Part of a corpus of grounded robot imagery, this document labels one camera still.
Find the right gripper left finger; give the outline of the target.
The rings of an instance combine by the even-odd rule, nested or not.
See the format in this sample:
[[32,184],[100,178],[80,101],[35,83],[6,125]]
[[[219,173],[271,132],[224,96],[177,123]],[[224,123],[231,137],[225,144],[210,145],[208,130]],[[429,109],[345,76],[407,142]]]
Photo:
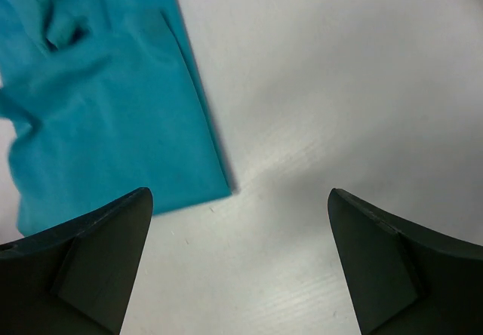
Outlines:
[[152,219],[152,193],[1,245],[3,334],[118,334]]

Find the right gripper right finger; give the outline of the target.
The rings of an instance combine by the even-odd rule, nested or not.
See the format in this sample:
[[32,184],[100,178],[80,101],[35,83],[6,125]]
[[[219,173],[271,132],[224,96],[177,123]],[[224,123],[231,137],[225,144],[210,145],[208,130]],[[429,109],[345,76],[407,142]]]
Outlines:
[[332,189],[328,216],[363,334],[480,334],[482,248]]

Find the teal t-shirt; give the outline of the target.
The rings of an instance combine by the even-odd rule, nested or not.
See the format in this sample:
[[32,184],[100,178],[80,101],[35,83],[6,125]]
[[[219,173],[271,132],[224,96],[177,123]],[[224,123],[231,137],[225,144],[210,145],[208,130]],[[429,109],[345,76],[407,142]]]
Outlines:
[[1,0],[1,77],[23,235],[139,187],[158,214],[230,194],[177,0]]

